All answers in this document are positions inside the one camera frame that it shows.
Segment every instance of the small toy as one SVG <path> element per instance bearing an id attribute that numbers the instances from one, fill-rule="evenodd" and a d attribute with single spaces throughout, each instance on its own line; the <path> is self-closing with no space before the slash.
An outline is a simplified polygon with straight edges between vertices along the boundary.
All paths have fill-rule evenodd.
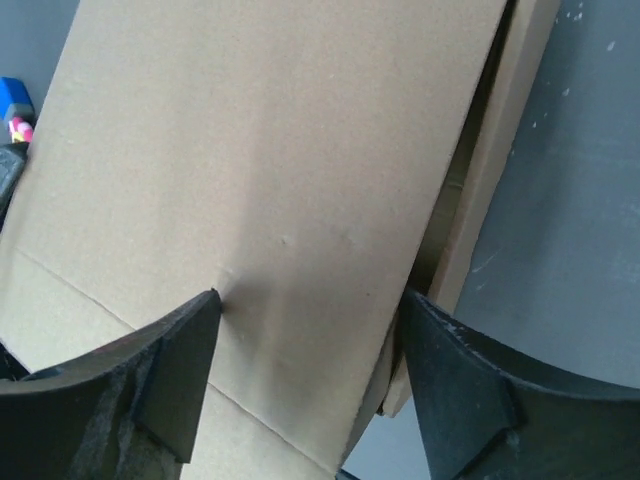
<path id="1" fill-rule="evenodd" d="M 14 117 L 20 117 L 29 123 L 35 121 L 31 98 L 24 83 L 17 78 L 0 77 L 0 116 L 7 128 Z"/>
<path id="2" fill-rule="evenodd" d="M 29 122 L 24 121 L 20 117 L 13 117 L 9 121 L 9 133 L 11 133 L 11 142 L 29 142 L 33 138 L 33 127 Z"/>

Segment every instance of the blue object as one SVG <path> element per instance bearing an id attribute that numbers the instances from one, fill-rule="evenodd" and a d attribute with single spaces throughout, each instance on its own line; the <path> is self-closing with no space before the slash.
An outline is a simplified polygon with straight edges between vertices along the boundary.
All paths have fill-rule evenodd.
<path id="1" fill-rule="evenodd" d="M 6 126 L 16 116 L 33 121 L 35 110 L 29 93 L 17 78 L 0 77 L 0 117 Z"/>

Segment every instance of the pink object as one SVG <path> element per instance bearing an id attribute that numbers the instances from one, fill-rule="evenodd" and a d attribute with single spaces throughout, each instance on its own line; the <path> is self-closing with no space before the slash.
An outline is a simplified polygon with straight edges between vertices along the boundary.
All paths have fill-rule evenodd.
<path id="1" fill-rule="evenodd" d="M 31 142 L 33 139 L 33 127 L 20 117 L 14 117 L 9 121 L 9 132 L 13 143 Z"/>

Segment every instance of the cardboard edge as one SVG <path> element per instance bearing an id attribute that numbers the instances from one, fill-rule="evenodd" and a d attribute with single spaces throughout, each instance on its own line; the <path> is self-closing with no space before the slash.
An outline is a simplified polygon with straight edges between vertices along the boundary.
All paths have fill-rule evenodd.
<path id="1" fill-rule="evenodd" d="M 542 60 L 560 0 L 518 0 L 512 13 L 469 171 L 429 297 L 454 311 L 469 272 L 471 257 L 506 165 L 511 144 Z M 398 363 L 382 412 L 393 417 L 411 396 L 404 357 Z"/>

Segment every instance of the cardboard box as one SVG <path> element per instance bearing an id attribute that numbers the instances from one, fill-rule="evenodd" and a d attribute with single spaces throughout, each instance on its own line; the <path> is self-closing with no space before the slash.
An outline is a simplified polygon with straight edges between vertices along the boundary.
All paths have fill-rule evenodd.
<path id="1" fill-rule="evenodd" d="M 559 6 L 560 0 L 509 4 L 422 240 L 410 282 L 449 312 L 462 292 Z M 400 358 L 384 414 L 394 416 L 410 396 Z"/>
<path id="2" fill-rule="evenodd" d="M 39 369 L 213 286 L 183 478 L 331 478 L 504 3 L 83 0 L 2 233 L 5 345 Z"/>

